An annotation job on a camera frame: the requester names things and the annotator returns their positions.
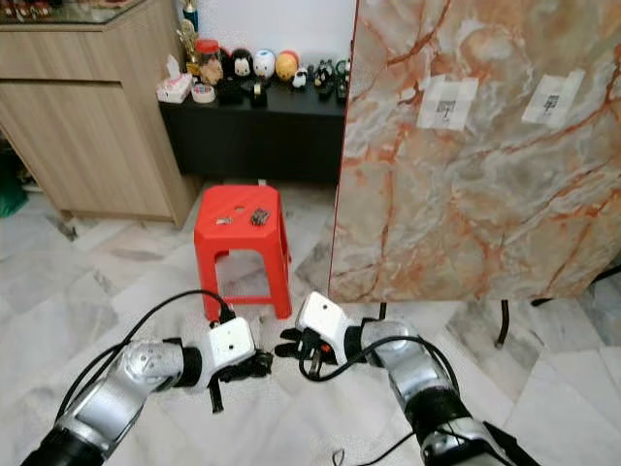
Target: tissue box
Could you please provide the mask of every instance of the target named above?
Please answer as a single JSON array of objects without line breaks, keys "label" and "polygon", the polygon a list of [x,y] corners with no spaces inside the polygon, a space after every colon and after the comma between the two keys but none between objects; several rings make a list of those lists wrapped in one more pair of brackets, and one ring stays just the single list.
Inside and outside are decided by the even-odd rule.
[{"label": "tissue box", "polygon": [[164,80],[157,86],[157,100],[180,104],[185,100],[192,87],[192,75],[184,73],[178,78]]}]

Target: gray floor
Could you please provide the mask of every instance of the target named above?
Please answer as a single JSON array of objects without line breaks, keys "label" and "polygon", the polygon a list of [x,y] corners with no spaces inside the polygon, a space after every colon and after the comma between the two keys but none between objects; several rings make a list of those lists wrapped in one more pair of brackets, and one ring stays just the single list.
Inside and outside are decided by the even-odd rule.
[{"label": "gray floor", "polygon": [[[325,290],[334,191],[278,186],[293,255],[297,309]],[[151,306],[198,286],[192,227],[125,220],[63,224],[43,195],[0,220],[0,466],[18,464],[51,426],[73,377],[119,340]],[[226,292],[265,288],[249,252],[218,264]],[[540,308],[510,303],[503,350],[493,340],[500,304],[400,303],[388,315],[411,321],[449,357],[475,416],[516,435],[542,464],[612,465],[621,457],[621,292],[615,280],[579,299]],[[344,306],[352,318],[376,306]],[[270,350],[282,328],[269,306],[238,307],[259,346]],[[208,328],[199,298],[171,305],[144,337],[198,338]],[[267,380],[222,387],[225,411],[209,395],[152,396],[113,456],[115,465],[328,465],[375,457],[408,427],[385,375],[360,366],[332,383],[305,382],[293,361],[277,360]],[[414,441],[385,465],[421,464]]]}]

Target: orange marble pattern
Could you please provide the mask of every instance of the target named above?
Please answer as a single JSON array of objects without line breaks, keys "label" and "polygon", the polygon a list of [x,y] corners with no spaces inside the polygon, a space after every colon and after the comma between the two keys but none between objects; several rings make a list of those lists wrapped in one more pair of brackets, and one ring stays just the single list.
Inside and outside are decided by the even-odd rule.
[{"label": "orange marble pattern", "polygon": [[[360,0],[330,295],[579,293],[621,250],[618,0]],[[561,128],[522,122],[585,71]],[[424,85],[478,78],[463,131],[420,129]]]}]

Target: wooden cabinet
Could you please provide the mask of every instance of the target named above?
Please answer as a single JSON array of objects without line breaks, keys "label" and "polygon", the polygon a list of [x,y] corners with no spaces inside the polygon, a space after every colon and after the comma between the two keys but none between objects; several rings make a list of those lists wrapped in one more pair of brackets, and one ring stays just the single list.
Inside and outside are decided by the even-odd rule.
[{"label": "wooden cabinet", "polygon": [[104,25],[0,26],[0,126],[58,210],[184,222],[198,186],[155,98],[176,21],[146,0]]}]

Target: qr code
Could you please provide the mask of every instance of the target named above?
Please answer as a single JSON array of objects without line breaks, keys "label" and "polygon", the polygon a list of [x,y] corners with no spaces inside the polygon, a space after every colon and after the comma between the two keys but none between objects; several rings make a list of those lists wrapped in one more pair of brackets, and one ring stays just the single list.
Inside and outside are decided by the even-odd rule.
[{"label": "qr code", "polygon": [[438,107],[436,108],[436,113],[443,114],[442,119],[444,121],[448,121],[448,114],[452,113],[454,110],[455,110],[454,100],[441,100],[438,103]]},{"label": "qr code", "polygon": [[545,104],[543,104],[543,108],[545,112],[548,114],[552,109],[556,108],[556,104],[559,102],[558,95],[548,95]]}]

